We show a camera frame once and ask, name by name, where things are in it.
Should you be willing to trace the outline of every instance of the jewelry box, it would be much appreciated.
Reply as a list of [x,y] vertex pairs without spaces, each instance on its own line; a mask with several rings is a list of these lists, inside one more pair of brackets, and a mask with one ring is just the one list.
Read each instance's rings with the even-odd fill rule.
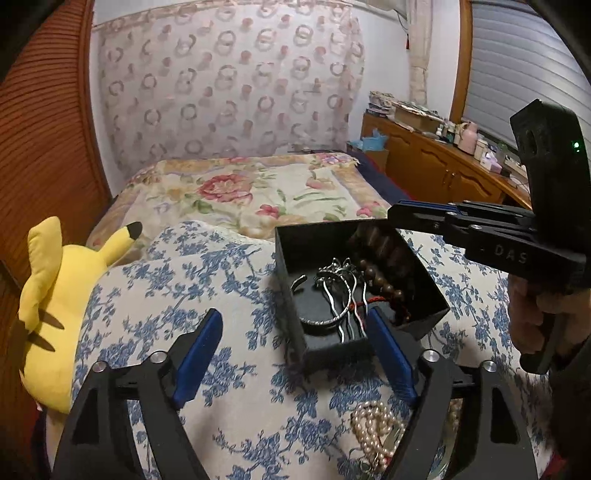
[[279,226],[275,260],[284,299],[278,321],[306,374],[372,356],[363,319],[375,305],[417,340],[449,311],[386,219]]

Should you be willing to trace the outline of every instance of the wooden dresser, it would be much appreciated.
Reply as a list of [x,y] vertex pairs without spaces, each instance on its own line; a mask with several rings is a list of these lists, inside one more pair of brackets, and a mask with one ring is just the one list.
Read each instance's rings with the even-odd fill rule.
[[485,170],[458,148],[437,142],[388,119],[366,113],[361,135],[374,128],[388,135],[386,174],[413,200],[503,203],[531,209],[530,197],[510,180]]

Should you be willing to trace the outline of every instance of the blue floral fabric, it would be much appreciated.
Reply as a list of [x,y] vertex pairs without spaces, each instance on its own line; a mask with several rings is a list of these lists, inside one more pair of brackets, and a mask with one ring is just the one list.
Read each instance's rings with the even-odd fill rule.
[[[476,366],[492,358],[509,381],[527,422],[538,471],[547,466],[550,392],[546,377],[519,368],[508,335],[506,274],[466,261],[441,238],[402,231],[450,304],[424,346]],[[282,301],[274,244],[200,222],[165,229],[147,258],[111,269],[89,300],[76,352],[73,398],[92,364],[133,365],[168,350],[209,308],[224,333],[195,400],[179,413],[195,451],[214,479],[360,478],[362,451],[349,424],[366,400],[395,398],[376,360],[303,377],[278,328]],[[147,478],[159,478],[141,409],[129,402]]]

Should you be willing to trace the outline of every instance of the pink thermos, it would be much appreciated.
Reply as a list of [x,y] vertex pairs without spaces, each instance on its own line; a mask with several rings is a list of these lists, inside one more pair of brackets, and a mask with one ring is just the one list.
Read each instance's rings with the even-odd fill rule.
[[474,122],[470,122],[470,124],[466,127],[464,126],[464,130],[460,134],[460,142],[458,143],[457,147],[466,152],[468,155],[474,155],[476,151],[476,142],[478,141],[478,125]]

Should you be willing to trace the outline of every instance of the metal screw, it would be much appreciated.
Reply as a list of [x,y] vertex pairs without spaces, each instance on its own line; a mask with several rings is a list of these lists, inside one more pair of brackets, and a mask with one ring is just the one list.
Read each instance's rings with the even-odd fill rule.
[[103,362],[102,360],[99,360],[98,362],[95,362],[92,365],[92,371],[96,372],[98,374],[100,374],[102,371],[104,371],[105,368],[107,368],[107,363]]
[[423,352],[423,358],[427,362],[435,363],[439,360],[439,357],[439,353],[437,353],[435,350],[425,350]]
[[494,363],[492,360],[484,360],[482,362],[482,368],[484,368],[484,370],[487,372],[496,372],[496,363]]
[[166,360],[166,352],[163,351],[159,351],[159,352],[154,352],[152,353],[152,355],[150,355],[150,361],[153,364],[161,364],[162,362],[164,362]]

